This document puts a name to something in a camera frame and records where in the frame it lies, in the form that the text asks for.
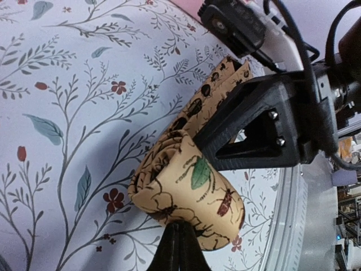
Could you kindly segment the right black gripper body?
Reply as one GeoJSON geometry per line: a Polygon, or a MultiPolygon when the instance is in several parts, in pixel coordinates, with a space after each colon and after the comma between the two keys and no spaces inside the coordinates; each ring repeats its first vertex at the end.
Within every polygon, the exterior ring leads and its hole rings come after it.
{"type": "Polygon", "coordinates": [[[360,78],[356,78],[355,69],[344,62],[329,66],[324,60],[312,67],[318,102],[311,101],[304,72],[286,73],[296,90],[292,102],[301,164],[310,164],[319,151],[327,155],[336,153],[338,132],[348,127],[349,119],[360,112],[360,78]]]}

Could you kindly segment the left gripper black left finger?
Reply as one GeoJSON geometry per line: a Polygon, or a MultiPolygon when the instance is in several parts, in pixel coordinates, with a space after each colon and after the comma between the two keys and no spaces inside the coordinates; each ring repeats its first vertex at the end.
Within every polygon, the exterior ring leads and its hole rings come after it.
{"type": "Polygon", "coordinates": [[[179,270],[180,223],[167,224],[148,271],[179,270]]]}

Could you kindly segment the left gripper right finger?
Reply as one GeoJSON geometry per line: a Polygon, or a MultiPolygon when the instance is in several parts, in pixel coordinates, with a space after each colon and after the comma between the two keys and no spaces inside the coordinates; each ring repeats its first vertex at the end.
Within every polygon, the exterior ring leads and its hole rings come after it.
{"type": "Polygon", "coordinates": [[[179,270],[210,271],[193,226],[182,221],[179,226],[179,270]]]}

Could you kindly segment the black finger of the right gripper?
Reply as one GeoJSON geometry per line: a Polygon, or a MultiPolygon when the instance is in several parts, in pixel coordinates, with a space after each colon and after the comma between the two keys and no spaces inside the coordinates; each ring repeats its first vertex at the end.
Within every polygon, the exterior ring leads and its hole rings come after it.
{"type": "Polygon", "coordinates": [[[295,94],[294,82],[286,75],[240,84],[193,141],[218,171],[293,167],[301,161],[295,94]]]}

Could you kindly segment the yellow beetle-print tie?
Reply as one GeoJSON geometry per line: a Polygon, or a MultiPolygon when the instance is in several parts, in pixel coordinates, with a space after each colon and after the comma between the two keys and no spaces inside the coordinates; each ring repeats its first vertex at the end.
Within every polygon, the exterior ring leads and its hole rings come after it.
{"type": "Polygon", "coordinates": [[[241,249],[243,200],[193,142],[231,90],[252,78],[248,62],[223,59],[149,150],[131,179],[130,200],[161,225],[189,222],[200,247],[241,249]]]}

